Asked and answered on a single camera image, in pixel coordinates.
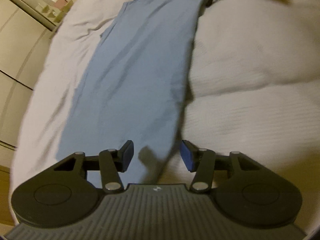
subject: blue towel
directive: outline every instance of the blue towel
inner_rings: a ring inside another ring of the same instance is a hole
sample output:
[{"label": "blue towel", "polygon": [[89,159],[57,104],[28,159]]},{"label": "blue towel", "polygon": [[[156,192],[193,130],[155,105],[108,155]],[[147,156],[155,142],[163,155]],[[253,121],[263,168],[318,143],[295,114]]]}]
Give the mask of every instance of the blue towel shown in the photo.
[{"label": "blue towel", "polygon": [[[154,183],[175,142],[204,0],[123,4],[75,91],[57,160],[134,143],[124,185]],[[99,172],[88,181],[101,187]]]}]

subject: bed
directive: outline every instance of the bed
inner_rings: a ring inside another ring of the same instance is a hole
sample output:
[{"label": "bed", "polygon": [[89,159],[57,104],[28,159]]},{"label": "bed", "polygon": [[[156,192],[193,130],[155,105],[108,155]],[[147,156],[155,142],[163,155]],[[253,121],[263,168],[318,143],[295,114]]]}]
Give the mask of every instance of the bed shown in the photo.
[{"label": "bed", "polygon": [[[75,93],[128,1],[78,0],[63,20],[20,128],[11,193],[72,153],[57,155]],[[145,167],[129,169],[125,183],[188,185],[193,174],[175,143],[183,138],[225,155],[241,151],[293,182],[304,199],[296,224],[310,233],[320,223],[320,0],[281,1],[220,0],[202,11],[170,144],[148,164],[136,153],[133,166]]]}]

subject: white bedsheet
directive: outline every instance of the white bedsheet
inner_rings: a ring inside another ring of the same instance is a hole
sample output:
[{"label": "white bedsheet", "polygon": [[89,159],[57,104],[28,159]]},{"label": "white bedsheet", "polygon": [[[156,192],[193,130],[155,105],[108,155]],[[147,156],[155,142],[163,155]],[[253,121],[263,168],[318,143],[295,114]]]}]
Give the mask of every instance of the white bedsheet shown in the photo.
[{"label": "white bedsheet", "polygon": [[[11,192],[56,162],[74,89],[125,1],[79,0],[64,19],[22,122]],[[294,180],[307,198],[298,217],[307,232],[320,223],[320,2],[311,1],[224,0],[207,9],[190,71],[195,99],[182,127],[201,147],[241,150]],[[160,181],[184,179],[192,174],[175,155]]]}]

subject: gray ribbed plate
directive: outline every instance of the gray ribbed plate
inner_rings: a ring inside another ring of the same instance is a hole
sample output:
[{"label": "gray ribbed plate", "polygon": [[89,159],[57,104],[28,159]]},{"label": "gray ribbed plate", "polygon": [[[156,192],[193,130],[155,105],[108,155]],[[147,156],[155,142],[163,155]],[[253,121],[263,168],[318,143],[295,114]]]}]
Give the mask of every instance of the gray ribbed plate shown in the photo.
[{"label": "gray ribbed plate", "polygon": [[57,229],[20,224],[8,240],[302,240],[294,225],[253,229],[222,216],[207,195],[185,185],[130,185],[106,195],[99,208],[82,221]]}]

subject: cabinet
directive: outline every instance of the cabinet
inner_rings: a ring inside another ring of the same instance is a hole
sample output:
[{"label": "cabinet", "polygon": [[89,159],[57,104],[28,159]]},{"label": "cabinet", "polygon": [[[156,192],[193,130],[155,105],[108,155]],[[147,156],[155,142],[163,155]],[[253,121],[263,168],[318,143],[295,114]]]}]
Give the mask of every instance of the cabinet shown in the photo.
[{"label": "cabinet", "polygon": [[52,33],[10,0],[0,15],[0,165],[9,167]]}]

